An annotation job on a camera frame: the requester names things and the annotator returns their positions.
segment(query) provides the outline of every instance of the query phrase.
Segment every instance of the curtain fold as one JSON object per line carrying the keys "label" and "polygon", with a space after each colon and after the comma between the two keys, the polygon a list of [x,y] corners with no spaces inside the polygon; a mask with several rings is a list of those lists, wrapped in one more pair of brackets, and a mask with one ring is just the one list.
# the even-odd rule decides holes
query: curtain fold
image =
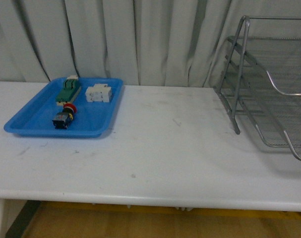
{"label": "curtain fold", "polygon": [[[301,16],[301,0],[0,0],[0,80],[211,87],[245,14]],[[250,34],[301,36],[286,24],[252,22]]]}

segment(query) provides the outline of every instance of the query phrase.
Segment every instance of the white table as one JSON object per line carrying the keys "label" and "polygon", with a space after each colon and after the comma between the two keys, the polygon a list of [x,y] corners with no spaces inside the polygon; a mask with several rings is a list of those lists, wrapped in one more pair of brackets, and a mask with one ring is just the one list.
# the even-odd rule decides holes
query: white table
{"label": "white table", "polygon": [[99,138],[5,132],[44,86],[0,82],[0,199],[301,211],[301,162],[236,135],[213,89],[124,86]]}

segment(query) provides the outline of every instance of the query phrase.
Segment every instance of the green connector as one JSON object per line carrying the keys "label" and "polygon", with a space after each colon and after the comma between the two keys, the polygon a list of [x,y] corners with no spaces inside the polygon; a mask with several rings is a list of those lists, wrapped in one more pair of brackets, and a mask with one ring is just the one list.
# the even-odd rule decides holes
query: green connector
{"label": "green connector", "polygon": [[73,103],[77,95],[81,91],[81,83],[74,77],[68,77],[63,82],[63,89],[56,97],[58,106],[63,106],[66,103]]}

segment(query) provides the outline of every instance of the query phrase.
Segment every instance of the white plastic block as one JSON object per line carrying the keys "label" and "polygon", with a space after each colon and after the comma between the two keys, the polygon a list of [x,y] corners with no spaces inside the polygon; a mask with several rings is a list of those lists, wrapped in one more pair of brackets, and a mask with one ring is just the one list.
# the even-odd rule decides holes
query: white plastic block
{"label": "white plastic block", "polygon": [[112,88],[107,84],[97,83],[93,87],[88,87],[85,92],[88,102],[109,103],[112,99]]}
{"label": "white plastic block", "polygon": [[77,75],[70,75],[68,78],[66,79],[76,79],[79,80],[79,77]]}

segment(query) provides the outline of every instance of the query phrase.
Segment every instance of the wire document tray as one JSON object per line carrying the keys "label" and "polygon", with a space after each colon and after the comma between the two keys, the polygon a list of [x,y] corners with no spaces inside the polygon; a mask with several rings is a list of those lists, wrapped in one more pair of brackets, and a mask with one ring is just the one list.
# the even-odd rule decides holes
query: wire document tray
{"label": "wire document tray", "polygon": [[249,37],[250,19],[301,20],[243,16],[214,89],[237,134],[240,105],[266,145],[289,147],[301,161],[301,39]]}

